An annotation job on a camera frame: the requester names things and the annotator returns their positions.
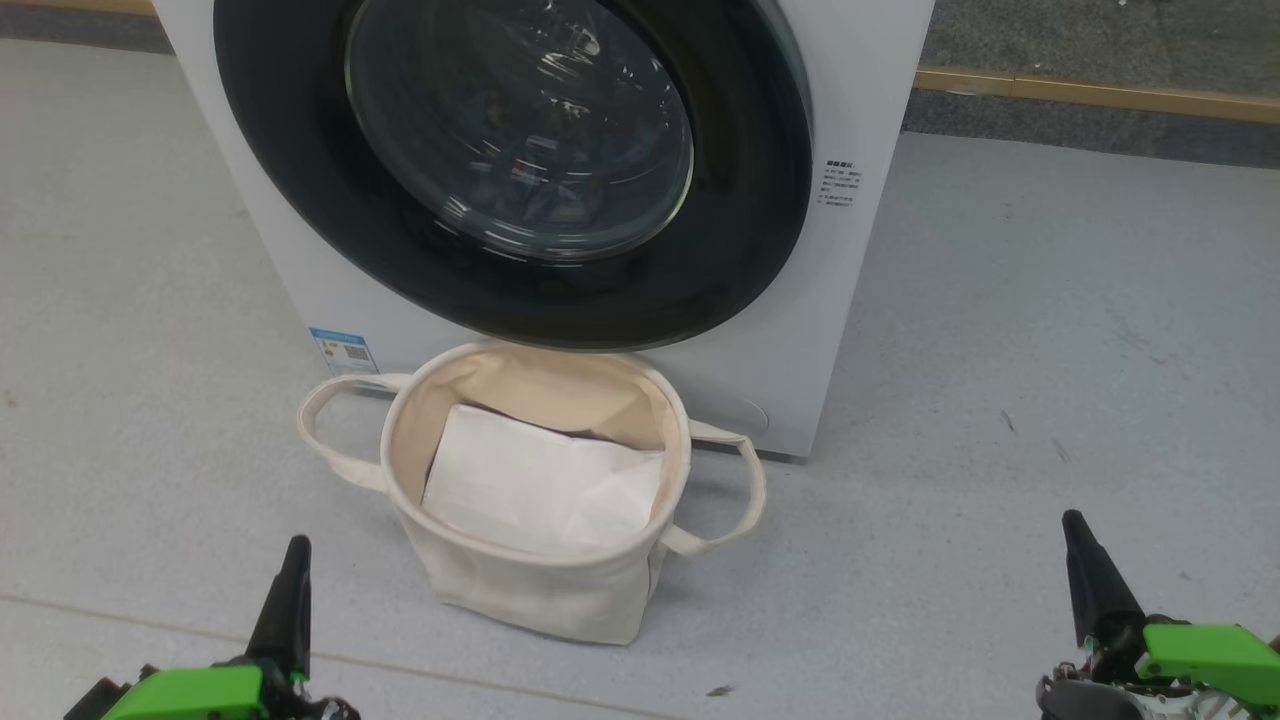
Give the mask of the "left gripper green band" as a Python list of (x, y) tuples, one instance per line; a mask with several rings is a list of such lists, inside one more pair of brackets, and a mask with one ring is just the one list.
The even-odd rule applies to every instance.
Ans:
[(338, 697), (311, 698), (312, 544), (293, 536), (247, 644), (256, 664), (157, 669), (133, 683), (100, 679), (65, 720), (361, 720)]

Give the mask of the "cream canvas laundry basket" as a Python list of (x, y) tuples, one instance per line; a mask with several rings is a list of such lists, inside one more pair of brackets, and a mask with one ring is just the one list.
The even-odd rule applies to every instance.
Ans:
[[(316, 437), (325, 404), (356, 384), (396, 392), (375, 462), (335, 451)], [(421, 507), (426, 475), (456, 405), (562, 436), (662, 451), (662, 483), (650, 521), (640, 537), (614, 550), (554, 557), (485, 542), (426, 515)], [(301, 404), (297, 421), (303, 441), (339, 477), (389, 497), (442, 602), (570, 641), (634, 642), (666, 555), (692, 557), (727, 544), (749, 533), (765, 506), (765, 471), (753, 442), (690, 419), (657, 369), (622, 355), (567, 354), (499, 341), (465, 345), (413, 374), (332, 378)], [(692, 536), (673, 523), (694, 439), (732, 445), (748, 465), (746, 511), (732, 532), (716, 539)]]

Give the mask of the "black printed text label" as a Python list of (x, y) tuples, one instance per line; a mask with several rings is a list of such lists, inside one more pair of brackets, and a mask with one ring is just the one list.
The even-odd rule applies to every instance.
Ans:
[(828, 159), (815, 184), (815, 202), (827, 208), (852, 208), (861, 179), (856, 163)]

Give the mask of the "white front-load washing machine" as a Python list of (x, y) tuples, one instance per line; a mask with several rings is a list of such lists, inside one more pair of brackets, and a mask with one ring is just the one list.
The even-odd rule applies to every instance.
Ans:
[[(420, 307), (334, 250), (266, 176), (237, 124), (212, 41), (215, 0), (151, 1), (307, 329), (362, 336), (387, 374), (415, 372), (467, 342), (503, 340)], [(756, 300), (705, 333), (654, 348), (550, 350), (637, 356), (675, 386), (692, 418), (727, 430), (737, 432), (730, 397), (749, 398), (771, 419), (767, 434), (749, 436), (756, 447), (805, 457), (829, 396), (936, 0), (756, 1), (780, 33), (812, 120), (812, 190), (788, 260)], [(828, 159), (854, 161), (863, 173), (852, 208), (815, 202)]]

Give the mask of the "blue energy label sticker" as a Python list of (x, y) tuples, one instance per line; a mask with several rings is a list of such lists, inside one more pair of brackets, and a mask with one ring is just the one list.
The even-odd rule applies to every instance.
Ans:
[(310, 328), (308, 332), (333, 377), (380, 373), (362, 336), (321, 328)]

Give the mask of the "white sheet basket liner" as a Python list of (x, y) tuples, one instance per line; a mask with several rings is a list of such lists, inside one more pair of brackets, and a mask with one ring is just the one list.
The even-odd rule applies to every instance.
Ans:
[(579, 557), (635, 541), (662, 483), (662, 451), (573, 438), (456, 405), (421, 507), (452, 529), (507, 548)]

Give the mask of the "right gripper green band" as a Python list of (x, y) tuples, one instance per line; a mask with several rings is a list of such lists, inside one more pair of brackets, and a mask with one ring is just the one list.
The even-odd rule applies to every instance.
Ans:
[(1083, 665), (1036, 689), (1039, 720), (1280, 720), (1280, 637), (1152, 620), (1078, 510), (1062, 514)]

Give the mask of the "black round glass washer door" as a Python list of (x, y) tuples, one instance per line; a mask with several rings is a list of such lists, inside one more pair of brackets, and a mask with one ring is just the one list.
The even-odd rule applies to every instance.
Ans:
[(215, 0), (212, 41), (289, 205), (471, 331), (672, 345), (801, 233), (812, 120), (756, 0)]

